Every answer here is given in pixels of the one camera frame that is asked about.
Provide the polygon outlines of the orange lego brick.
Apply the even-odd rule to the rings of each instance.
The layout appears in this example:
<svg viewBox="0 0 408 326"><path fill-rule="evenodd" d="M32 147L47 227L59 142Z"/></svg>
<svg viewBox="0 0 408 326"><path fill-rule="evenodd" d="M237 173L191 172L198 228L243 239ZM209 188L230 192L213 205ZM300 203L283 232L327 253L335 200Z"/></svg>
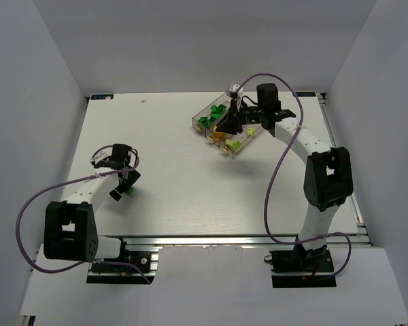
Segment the orange lego brick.
<svg viewBox="0 0 408 326"><path fill-rule="evenodd" d="M213 138L215 138L215 139L220 139L220 138L223 138L223 137L225 136L225 133L218 131L218 127L217 127L217 126L214 126L212 136L213 136Z"/></svg>

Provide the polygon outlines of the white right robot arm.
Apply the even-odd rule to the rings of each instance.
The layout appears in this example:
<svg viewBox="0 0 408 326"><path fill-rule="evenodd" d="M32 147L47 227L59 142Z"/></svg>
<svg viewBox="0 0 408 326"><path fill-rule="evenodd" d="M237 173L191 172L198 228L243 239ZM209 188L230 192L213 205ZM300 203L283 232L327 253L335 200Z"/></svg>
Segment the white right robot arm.
<svg viewBox="0 0 408 326"><path fill-rule="evenodd" d="M350 153L344 147L331 147L319 140L303 127L301 119L291 110L282 109L275 84L257 86L257 104L253 106L244 105L242 92L237 84L228 88L230 107L216 125L216 132L236 135L244 126L259 123L305 164L303 192L308 208L303 227L294 241L295 257L305 264L323 256L333 217L352 195Z"/></svg>

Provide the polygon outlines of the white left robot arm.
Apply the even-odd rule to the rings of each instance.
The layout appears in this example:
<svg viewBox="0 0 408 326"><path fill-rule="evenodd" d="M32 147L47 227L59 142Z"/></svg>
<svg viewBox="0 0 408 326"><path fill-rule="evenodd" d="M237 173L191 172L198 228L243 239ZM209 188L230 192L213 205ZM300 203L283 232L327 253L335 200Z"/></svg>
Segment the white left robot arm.
<svg viewBox="0 0 408 326"><path fill-rule="evenodd" d="M91 263L101 259L118 259L123 241L98 235L95 213L106 198L116 202L130 192L140 178L136 171L139 156L136 149L113 144L107 155L96 152L90 159L90 179L66 199L46 207L44 255L48 259Z"/></svg>

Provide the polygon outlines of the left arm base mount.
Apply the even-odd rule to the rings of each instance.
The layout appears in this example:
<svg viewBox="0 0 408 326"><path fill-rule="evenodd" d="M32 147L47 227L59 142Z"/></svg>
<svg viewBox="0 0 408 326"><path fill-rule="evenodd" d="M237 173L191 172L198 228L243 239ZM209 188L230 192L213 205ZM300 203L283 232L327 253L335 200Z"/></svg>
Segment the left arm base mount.
<svg viewBox="0 0 408 326"><path fill-rule="evenodd" d="M158 252L131 251L126 265L91 264L86 277L87 284L149 285L154 280L158 265Z"/></svg>

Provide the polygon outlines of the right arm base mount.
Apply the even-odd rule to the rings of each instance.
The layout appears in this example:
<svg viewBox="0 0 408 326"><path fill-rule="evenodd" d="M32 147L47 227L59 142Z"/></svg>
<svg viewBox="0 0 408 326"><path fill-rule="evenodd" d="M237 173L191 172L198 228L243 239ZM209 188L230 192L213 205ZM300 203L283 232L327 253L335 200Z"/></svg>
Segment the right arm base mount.
<svg viewBox="0 0 408 326"><path fill-rule="evenodd" d="M335 288L333 260L330 251L320 257L301 261L294 250L270 251L263 259L271 267L274 289Z"/></svg>

